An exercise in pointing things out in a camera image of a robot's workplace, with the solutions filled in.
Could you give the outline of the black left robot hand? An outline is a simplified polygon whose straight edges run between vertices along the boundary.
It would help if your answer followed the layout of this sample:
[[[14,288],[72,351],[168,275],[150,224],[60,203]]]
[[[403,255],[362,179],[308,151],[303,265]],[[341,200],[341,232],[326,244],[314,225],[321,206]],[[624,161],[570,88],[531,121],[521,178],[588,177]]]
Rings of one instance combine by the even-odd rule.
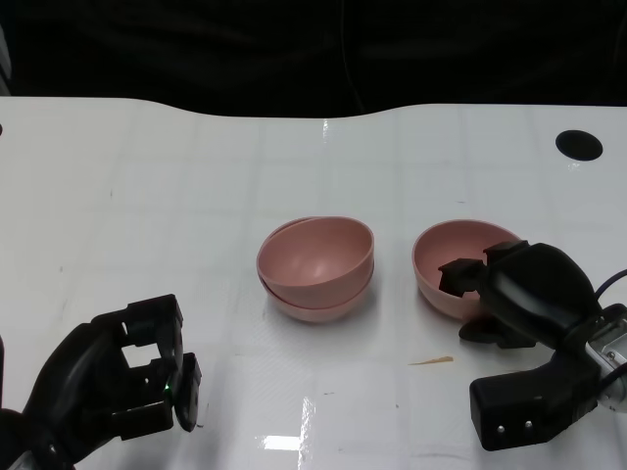
[[[45,362],[23,415],[43,466],[71,469],[114,438],[197,425],[202,372],[185,352],[175,295],[144,300],[75,327]]]

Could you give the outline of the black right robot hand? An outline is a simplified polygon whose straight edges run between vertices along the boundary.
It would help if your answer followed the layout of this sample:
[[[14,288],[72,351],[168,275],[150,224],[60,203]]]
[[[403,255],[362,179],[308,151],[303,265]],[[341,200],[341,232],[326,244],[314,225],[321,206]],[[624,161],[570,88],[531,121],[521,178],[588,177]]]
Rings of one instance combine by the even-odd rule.
[[[603,309],[588,276],[562,250],[525,240],[484,250],[484,261],[457,258],[439,267],[439,289],[479,295],[487,315],[466,322],[459,336],[501,349],[577,350],[593,336]]]

